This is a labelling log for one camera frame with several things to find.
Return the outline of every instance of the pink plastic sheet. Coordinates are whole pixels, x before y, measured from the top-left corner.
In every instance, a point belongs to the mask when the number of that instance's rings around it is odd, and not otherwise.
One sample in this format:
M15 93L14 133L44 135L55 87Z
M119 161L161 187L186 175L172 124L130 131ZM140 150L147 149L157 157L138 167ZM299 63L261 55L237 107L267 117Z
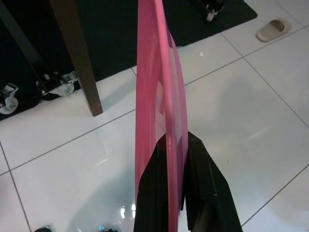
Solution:
M180 60L162 0L139 0L135 196L157 141L166 134L169 232L176 232L188 149Z

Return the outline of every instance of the black rug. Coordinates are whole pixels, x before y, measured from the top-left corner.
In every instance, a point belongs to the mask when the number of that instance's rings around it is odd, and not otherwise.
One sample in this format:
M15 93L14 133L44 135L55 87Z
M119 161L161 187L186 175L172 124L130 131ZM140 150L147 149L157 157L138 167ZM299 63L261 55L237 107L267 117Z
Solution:
M138 0L76 0L97 81L136 65ZM247 22L257 14L243 0L226 0L211 23L195 0L163 0L167 22L177 46L188 45ZM73 70L57 22L47 0L3 0L28 39L52 71ZM17 114L37 105L42 96L36 77L16 43L0 23L0 87L19 87ZM44 96L52 100L56 95ZM0 114L0 120L12 115Z
M196 0L163 0L177 46L202 40L257 17L243 0L226 0L211 23ZM136 65L137 0L77 0L96 80Z

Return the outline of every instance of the wooden table leg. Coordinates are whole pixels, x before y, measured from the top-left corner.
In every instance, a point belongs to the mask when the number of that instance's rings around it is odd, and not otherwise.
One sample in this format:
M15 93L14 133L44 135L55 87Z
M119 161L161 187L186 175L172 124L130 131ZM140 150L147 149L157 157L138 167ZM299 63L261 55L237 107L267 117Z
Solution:
M93 116L103 112L75 0L49 0Z

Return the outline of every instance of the beige slipper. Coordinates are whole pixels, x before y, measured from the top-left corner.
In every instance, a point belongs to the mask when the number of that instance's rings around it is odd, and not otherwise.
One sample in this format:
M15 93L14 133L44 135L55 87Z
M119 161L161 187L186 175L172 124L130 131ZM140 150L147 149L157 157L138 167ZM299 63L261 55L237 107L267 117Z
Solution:
M292 27L291 23L289 23L284 18L276 18L270 21L265 27L260 29L257 32L256 37L260 41L266 43L289 33L291 27Z

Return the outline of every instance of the glossy floor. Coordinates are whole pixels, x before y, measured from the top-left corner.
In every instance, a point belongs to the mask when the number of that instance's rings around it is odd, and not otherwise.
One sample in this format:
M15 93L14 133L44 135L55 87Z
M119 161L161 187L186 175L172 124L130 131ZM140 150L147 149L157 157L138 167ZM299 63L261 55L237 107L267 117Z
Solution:
M306 232L309 5L247 2L257 19L179 49L189 130L228 180L245 232ZM256 40L275 17L291 32ZM98 117L76 91L0 122L0 231L133 231L135 72L98 82Z

